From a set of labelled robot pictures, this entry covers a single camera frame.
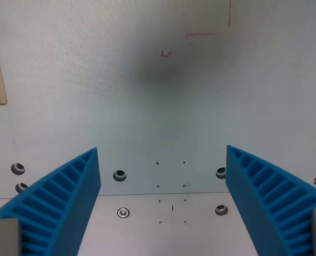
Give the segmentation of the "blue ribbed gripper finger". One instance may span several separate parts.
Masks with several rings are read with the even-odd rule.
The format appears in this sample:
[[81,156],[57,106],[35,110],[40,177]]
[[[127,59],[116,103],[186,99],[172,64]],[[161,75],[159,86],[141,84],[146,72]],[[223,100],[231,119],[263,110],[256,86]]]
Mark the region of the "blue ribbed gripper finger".
[[233,146],[226,148],[226,185],[258,255],[313,255],[316,188]]
[[92,148],[0,207],[0,220],[19,220],[22,255],[77,255],[100,188]]

